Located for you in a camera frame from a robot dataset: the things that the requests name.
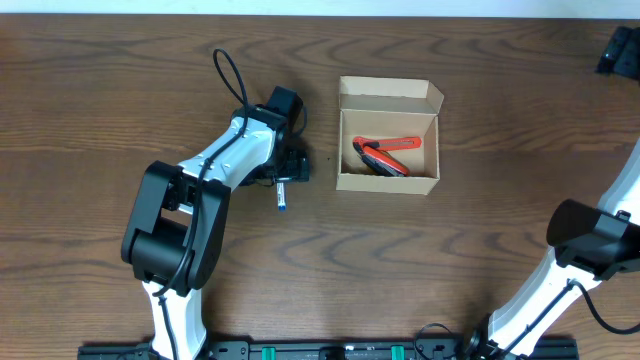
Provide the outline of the blue cap whiteboard marker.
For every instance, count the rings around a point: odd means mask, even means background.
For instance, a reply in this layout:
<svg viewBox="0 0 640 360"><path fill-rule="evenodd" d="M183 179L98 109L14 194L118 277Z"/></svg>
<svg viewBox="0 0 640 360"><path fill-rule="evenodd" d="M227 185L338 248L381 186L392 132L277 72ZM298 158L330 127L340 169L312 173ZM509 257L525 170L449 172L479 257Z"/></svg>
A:
<svg viewBox="0 0 640 360"><path fill-rule="evenodd" d="M277 206L279 211L285 211L287 208L286 188L282 182L276 183Z"/></svg>

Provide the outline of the cardboard box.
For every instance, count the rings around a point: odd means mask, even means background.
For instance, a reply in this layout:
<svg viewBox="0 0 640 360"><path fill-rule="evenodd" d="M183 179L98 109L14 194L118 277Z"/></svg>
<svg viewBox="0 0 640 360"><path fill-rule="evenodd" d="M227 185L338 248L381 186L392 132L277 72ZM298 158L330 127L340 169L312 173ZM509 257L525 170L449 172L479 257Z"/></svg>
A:
<svg viewBox="0 0 640 360"><path fill-rule="evenodd" d="M338 190L427 195L440 180L442 92L428 80L342 76L339 80ZM416 149L384 152L409 169L407 177L376 174L354 149L356 136L420 137Z"/></svg>

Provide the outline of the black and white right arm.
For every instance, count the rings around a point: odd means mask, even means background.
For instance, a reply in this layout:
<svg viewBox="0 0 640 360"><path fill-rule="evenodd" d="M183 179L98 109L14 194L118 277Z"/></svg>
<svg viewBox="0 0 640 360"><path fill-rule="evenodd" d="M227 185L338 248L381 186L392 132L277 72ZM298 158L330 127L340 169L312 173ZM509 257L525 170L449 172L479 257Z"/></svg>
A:
<svg viewBox="0 0 640 360"><path fill-rule="evenodd" d="M563 201L549 221L546 239L540 264L504 306L483 319L462 358L578 358L574 340L544 335L577 299L586 302L606 331L638 333L638 326L607 323L589 292L618 273L639 269L639 152L632 151L597 206Z"/></svg>

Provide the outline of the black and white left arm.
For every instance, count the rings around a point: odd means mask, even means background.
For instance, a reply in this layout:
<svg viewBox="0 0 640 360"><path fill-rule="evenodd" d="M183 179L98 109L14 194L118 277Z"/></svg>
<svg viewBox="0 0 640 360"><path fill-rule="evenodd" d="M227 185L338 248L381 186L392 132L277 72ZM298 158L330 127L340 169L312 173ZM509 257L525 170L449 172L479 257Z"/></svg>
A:
<svg viewBox="0 0 640 360"><path fill-rule="evenodd" d="M266 104L245 104L229 128L177 165L144 172L124 233L121 258L131 265L152 306L157 359L197 359L205 351L201 290L221 254L232 192L264 181L278 187L310 178L297 118L299 95L277 86Z"/></svg>

